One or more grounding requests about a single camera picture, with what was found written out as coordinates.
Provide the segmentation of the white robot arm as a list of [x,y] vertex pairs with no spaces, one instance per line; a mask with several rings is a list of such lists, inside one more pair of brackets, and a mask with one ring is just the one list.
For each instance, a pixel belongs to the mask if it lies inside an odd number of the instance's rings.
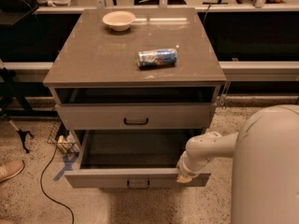
[[237,133],[190,138],[177,182],[220,157],[233,160],[231,224],[299,224],[299,105],[264,108]]

